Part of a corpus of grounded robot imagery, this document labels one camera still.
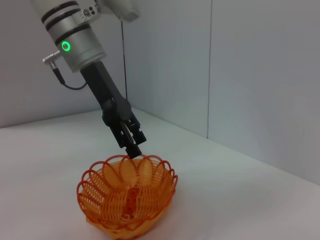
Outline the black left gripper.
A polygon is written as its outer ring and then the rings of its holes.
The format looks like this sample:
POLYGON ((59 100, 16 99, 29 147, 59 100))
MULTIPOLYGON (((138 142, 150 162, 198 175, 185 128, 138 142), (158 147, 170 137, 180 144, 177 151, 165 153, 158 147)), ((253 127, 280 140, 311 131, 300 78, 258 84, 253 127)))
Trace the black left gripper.
POLYGON ((119 147, 125 148, 130 159, 140 156, 139 145, 147 139, 140 122, 132 115, 129 101, 122 96, 105 65, 95 61, 83 67, 80 73, 98 101, 102 119, 110 127, 119 147))

